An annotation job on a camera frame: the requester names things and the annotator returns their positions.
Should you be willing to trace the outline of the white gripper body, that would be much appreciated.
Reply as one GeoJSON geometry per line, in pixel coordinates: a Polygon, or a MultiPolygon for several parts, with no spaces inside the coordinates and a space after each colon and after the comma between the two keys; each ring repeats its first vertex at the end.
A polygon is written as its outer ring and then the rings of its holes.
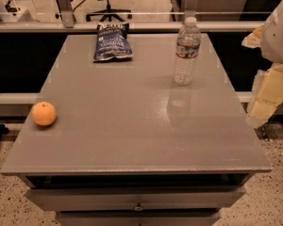
{"type": "Polygon", "coordinates": [[[283,0],[265,21],[261,34],[261,54],[283,64],[283,0]]]}

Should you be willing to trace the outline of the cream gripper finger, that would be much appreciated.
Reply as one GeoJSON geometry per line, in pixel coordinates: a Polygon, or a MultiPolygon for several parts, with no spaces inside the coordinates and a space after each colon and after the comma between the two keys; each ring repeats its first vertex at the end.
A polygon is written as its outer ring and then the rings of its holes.
{"type": "Polygon", "coordinates": [[[267,121],[283,103],[283,64],[274,63],[267,70],[258,70],[252,87],[247,115],[253,121],[267,121]]]}
{"type": "Polygon", "coordinates": [[[241,45],[252,49],[260,48],[262,30],[263,30],[263,25],[256,28],[252,33],[250,33],[242,40],[241,45]]]}

